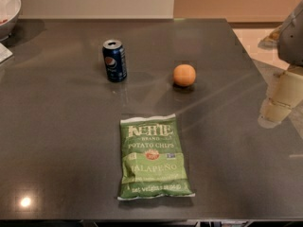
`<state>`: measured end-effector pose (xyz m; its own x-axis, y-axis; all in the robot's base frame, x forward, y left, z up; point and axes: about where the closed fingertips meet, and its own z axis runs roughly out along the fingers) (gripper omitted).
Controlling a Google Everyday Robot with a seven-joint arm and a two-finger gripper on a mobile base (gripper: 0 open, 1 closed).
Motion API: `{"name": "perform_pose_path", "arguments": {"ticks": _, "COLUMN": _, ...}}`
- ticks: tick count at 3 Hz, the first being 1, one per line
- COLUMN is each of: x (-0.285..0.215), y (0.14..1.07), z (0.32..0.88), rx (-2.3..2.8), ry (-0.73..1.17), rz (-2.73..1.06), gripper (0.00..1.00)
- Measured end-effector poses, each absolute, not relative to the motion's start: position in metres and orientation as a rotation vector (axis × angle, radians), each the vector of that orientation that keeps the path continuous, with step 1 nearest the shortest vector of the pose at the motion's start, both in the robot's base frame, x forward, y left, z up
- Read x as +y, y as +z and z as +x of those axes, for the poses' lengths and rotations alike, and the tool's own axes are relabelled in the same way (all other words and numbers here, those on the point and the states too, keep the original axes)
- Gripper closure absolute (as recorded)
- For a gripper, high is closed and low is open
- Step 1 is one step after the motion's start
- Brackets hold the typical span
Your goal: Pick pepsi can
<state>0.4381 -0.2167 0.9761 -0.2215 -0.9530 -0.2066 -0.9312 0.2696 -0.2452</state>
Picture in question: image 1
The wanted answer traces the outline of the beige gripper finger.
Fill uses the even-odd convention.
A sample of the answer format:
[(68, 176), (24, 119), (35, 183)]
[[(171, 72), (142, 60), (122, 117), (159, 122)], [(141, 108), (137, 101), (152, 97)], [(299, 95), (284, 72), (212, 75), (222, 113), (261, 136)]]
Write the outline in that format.
[(290, 65), (287, 70), (274, 73), (268, 83), (258, 123), (265, 129), (279, 125), (303, 100), (303, 67)]

